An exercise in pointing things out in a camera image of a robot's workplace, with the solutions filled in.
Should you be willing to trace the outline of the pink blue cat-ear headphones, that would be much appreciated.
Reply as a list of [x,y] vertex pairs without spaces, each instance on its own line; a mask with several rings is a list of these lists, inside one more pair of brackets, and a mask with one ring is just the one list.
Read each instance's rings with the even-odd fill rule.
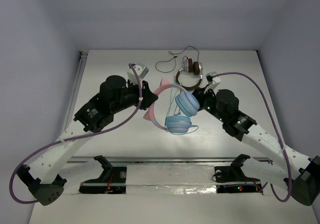
[[169,107],[165,116],[165,123],[161,125],[157,121],[154,113],[155,103],[148,108],[143,116],[144,120],[172,135],[187,135],[196,132],[199,126],[191,121],[191,117],[196,116],[199,109],[199,103],[196,98],[181,85],[170,83],[165,78],[161,79],[159,85],[154,92],[158,96],[163,91],[170,89]]

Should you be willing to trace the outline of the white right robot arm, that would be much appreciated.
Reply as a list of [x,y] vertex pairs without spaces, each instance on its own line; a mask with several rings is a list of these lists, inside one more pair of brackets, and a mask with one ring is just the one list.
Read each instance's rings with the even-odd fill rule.
[[197,88],[193,95],[200,110],[205,110],[222,122],[223,130],[268,157],[272,164],[241,154],[231,163],[231,175],[236,180],[253,177],[289,192],[297,202],[310,206],[319,195],[320,158],[311,158],[266,132],[257,122],[239,110],[239,99],[230,90]]

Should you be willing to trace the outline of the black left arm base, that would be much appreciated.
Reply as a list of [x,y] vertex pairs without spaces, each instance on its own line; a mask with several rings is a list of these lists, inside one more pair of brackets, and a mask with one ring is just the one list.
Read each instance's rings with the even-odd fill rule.
[[81,194],[126,194],[126,166],[113,166],[102,155],[93,158],[99,163],[102,172],[99,177],[82,182]]

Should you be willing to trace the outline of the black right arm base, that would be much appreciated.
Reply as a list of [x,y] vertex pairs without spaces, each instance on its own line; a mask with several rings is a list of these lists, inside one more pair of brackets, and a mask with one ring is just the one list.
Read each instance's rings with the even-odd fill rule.
[[217,193],[263,193],[259,179],[244,175],[241,167],[250,156],[241,154],[230,165],[215,167],[211,180],[217,185]]

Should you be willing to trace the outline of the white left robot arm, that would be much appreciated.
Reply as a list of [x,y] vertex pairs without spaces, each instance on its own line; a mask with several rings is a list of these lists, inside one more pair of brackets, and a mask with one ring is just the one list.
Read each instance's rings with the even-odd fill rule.
[[118,129],[138,110],[146,110],[158,99],[148,85],[136,77],[131,80],[118,75],[107,77],[57,141],[29,155],[14,170],[9,184],[12,198],[15,198],[13,179],[18,176],[35,203],[46,206],[56,201],[77,175],[75,171],[62,172],[69,159],[93,137]]

